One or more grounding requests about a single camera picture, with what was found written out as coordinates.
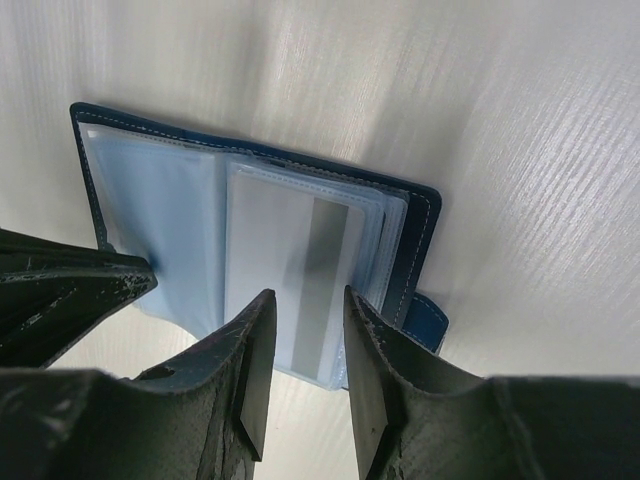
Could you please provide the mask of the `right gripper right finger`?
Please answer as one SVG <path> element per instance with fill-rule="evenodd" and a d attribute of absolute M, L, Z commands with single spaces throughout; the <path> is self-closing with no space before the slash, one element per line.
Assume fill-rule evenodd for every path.
<path fill-rule="evenodd" d="M 635 479 L 635 376 L 479 377 L 344 291 L 352 428 L 363 479 Z"/>

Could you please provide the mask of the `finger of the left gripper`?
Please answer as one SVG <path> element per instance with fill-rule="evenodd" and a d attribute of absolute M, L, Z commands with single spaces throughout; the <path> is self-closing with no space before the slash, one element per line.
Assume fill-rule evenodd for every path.
<path fill-rule="evenodd" d="M 1 231 L 1 366 L 46 368 L 152 291 L 147 260 Z"/>

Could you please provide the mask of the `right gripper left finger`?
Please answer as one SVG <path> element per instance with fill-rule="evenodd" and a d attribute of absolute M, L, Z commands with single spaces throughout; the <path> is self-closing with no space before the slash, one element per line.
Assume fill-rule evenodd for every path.
<path fill-rule="evenodd" d="M 133 379 L 1 373 L 5 479 L 249 479 L 262 459 L 276 296 Z"/>

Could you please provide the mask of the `blue leather card holder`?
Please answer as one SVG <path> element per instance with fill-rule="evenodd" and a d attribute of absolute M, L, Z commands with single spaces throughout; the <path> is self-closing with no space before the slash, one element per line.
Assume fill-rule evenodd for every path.
<path fill-rule="evenodd" d="M 217 137 L 103 106 L 70 108 L 100 249 L 145 258 L 157 287 L 138 307 L 203 338 L 225 316 L 227 189 L 235 166 L 299 176 L 362 204 L 354 271 L 338 290 L 342 329 L 335 388 L 347 386 L 343 292 L 359 292 L 391 325 L 437 351 L 449 322 L 417 290 L 442 207 L 433 188 L 275 147 Z"/>

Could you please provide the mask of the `silver credit card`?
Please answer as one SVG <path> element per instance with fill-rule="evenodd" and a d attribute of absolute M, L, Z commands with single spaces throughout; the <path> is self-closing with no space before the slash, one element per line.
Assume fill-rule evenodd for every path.
<path fill-rule="evenodd" d="M 327 389 L 337 383 L 338 290 L 352 276 L 366 213 L 336 188 L 235 166 L 227 189 L 225 316 L 271 289 L 274 364 Z"/>

